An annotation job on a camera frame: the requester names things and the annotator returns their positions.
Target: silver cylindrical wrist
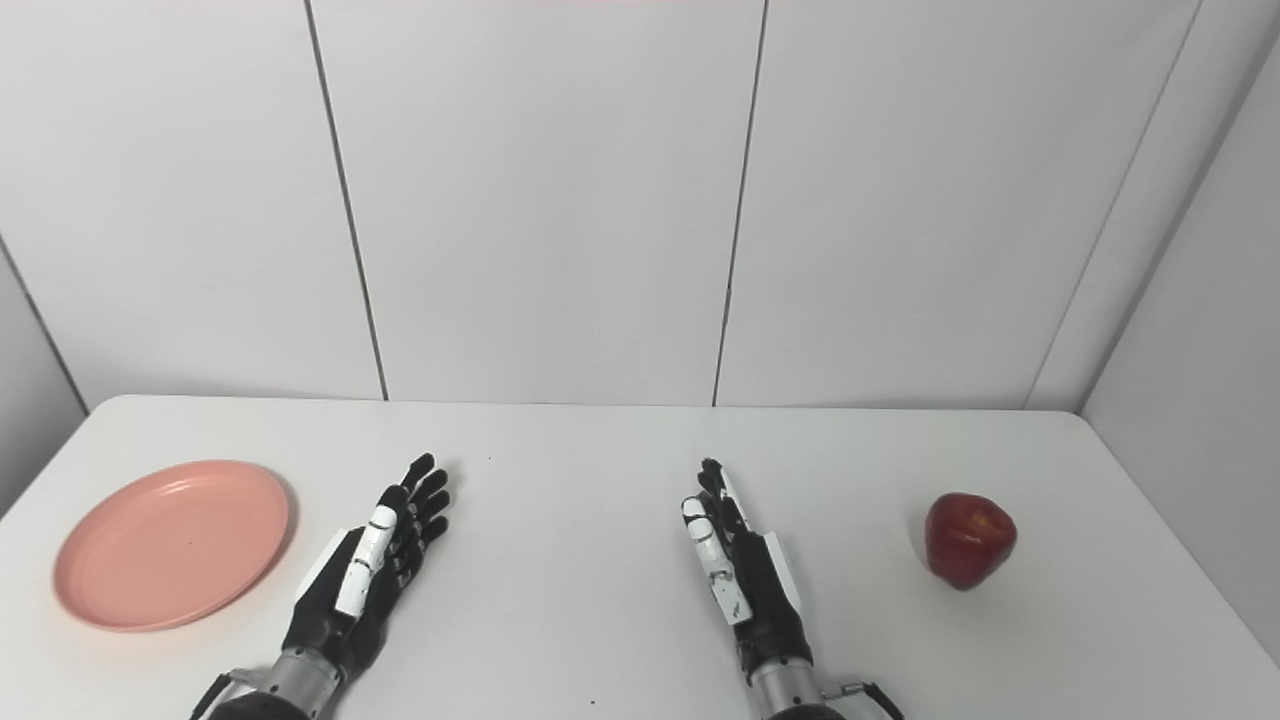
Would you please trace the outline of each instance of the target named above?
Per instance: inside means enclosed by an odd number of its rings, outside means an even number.
[[[340,682],[342,674],[319,652],[287,647],[262,678],[260,687],[262,692],[278,696],[308,717],[315,717],[324,710]]]
[[[749,683],[755,708],[764,720],[788,707],[823,702],[813,665],[800,657],[771,660],[751,673]]]

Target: pink plate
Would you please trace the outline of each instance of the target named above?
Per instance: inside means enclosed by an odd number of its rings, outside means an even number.
[[[174,465],[118,489],[76,525],[58,553],[54,589],[100,628],[182,625],[248,589],[288,523],[284,489],[257,465]]]

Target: white table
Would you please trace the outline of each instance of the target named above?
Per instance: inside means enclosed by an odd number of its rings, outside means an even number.
[[[0,521],[0,714],[184,719],[216,673],[274,660],[325,541],[424,450],[454,478],[452,529],[338,720],[750,719],[678,512],[705,455],[786,543],[819,671],[879,680],[913,720],[1280,712],[1280,670],[1070,415],[123,397]],[[297,529],[274,570],[183,628],[114,634],[68,616],[50,574],[76,521],[131,479],[202,457],[293,488]],[[996,498],[1019,525],[1012,559],[969,593],[914,547],[951,489]]]

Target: white wall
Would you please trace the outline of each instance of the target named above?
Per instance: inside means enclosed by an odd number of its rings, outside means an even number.
[[[1084,416],[1280,657],[1280,53]]]
[[[772,3],[740,228],[763,0],[314,5],[392,397],[1074,409],[1280,0]],[[381,395],[302,0],[0,3],[0,97],[91,406]]]
[[[300,0],[5,0],[0,97],[0,232],[90,406],[380,397]]]
[[[1032,410],[1078,411],[1268,45],[1277,0],[1206,0],[1053,334]]]
[[[0,254],[0,515],[84,419]]]
[[[1023,407],[1198,6],[772,4],[721,404]],[[1208,6],[1212,53],[1184,60],[1234,87],[1256,40],[1213,26],[1275,3]],[[1217,94],[1183,92],[1169,132],[1212,127]],[[1149,258],[1108,247],[1132,243]],[[1132,297],[1112,284],[1089,292]],[[1069,345],[1042,406],[1074,410],[1097,366]]]
[[[394,400],[707,405],[763,0],[315,0]]]

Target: plate rim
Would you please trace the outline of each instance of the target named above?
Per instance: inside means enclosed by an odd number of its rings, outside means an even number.
[[[73,551],[77,550],[73,547],[73,543],[79,541],[83,537],[83,534],[88,532],[86,529],[88,523],[95,516],[99,516],[104,512],[109,512],[113,506],[119,505],[120,502],[128,502],[128,500],[125,500],[127,496],[132,495],[133,492],[140,492],[138,486],[156,483],[159,477],[169,474],[180,475],[184,470],[196,470],[200,468],[205,468],[207,465],[216,465],[216,466],[230,465],[237,468],[238,471],[246,473],[250,477],[256,475],[259,479],[264,480],[262,487],[269,488],[270,495],[279,503],[280,507],[279,530],[271,539],[271,552],[265,553],[262,561],[260,562],[260,566],[255,568],[253,573],[250,574],[250,577],[243,584],[234,588],[233,591],[229,589],[223,596],[219,596],[219,600],[216,602],[205,603],[201,607],[186,612],[180,616],[168,618],[165,620],[157,620],[154,623],[114,624],[114,623],[104,623],[82,614],[81,610],[77,609],[76,603],[67,597],[65,593],[69,591],[69,588],[65,587],[67,583],[63,582],[63,575],[64,575],[64,569],[69,566],[69,562],[74,556]],[[169,482],[180,482],[180,479],[182,478],[174,478],[173,480]],[[160,486],[157,487],[164,487],[165,484],[169,484],[169,482],[160,483]],[[120,633],[142,633],[148,630],[163,630],[168,628],[186,625],[188,623],[193,623],[196,620],[200,620],[201,618],[211,615],[218,610],[221,610],[227,605],[232,603],[234,600],[244,594],[246,591],[253,587],[262,578],[262,575],[266,574],[266,571],[271,568],[271,565],[280,556],[280,552],[284,548],[285,538],[288,537],[288,528],[292,521],[292,515],[293,512],[289,505],[289,496],[284,491],[284,484],[274,473],[271,473],[270,470],[268,470],[261,465],[257,465],[255,462],[247,462],[244,460],[233,460],[221,457],[189,460],[186,462],[168,465],[165,468],[160,468],[138,478],[134,478],[133,480],[116,488],[114,492],[111,492],[110,495],[100,500],[96,505],[93,505],[93,507],[91,507],[79,520],[77,520],[72,530],[67,533],[65,538],[63,538],[63,543],[59,547],[58,555],[54,559],[52,578],[51,578],[54,594],[58,597],[59,605],[61,605],[63,610],[65,610],[69,615],[72,615],[73,618],[87,625],[91,625],[93,628],[100,628],[104,630],[113,630]]]

